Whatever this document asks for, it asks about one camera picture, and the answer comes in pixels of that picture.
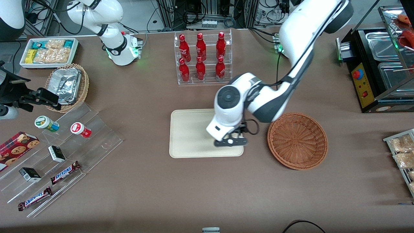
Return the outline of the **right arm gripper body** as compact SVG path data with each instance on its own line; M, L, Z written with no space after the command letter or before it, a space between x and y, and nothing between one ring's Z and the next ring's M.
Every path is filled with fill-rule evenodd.
M19 97L18 92L15 92L15 84L12 81L17 81L19 78L12 72L6 70L3 65L5 62L1 61L1 89L0 89L0 119L9 120L17 118L19 115Z

